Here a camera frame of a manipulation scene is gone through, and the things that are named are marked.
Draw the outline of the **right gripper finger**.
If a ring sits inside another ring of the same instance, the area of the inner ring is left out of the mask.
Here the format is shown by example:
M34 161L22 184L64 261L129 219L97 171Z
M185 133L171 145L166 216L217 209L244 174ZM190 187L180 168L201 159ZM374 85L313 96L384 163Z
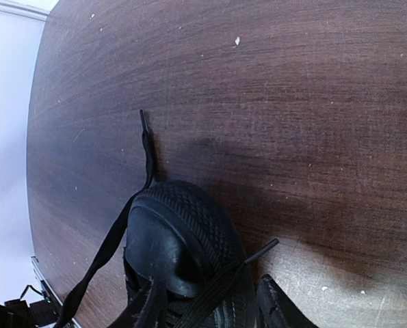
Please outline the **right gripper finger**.
M256 300L257 327L317 328L268 274L259 280Z

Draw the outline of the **black sneaker shoe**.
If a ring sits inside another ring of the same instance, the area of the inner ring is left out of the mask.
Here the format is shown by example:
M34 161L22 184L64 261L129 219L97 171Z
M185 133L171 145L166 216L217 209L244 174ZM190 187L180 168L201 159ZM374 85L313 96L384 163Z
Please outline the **black sneaker shoe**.
M112 327L134 327L138 297L153 278L166 288L164 327L172 327L224 267L246 259L226 211L203 189L173 180L137 194L123 208L127 309Z

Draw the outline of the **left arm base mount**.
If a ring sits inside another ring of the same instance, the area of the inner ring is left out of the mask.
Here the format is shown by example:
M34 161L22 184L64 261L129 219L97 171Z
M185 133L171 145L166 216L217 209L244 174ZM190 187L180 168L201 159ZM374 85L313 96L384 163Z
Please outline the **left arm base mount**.
M29 290L39 294L36 288L27 285L19 299L9 300L4 305L0 305L0 328L37 327L29 309L30 303L23 299Z

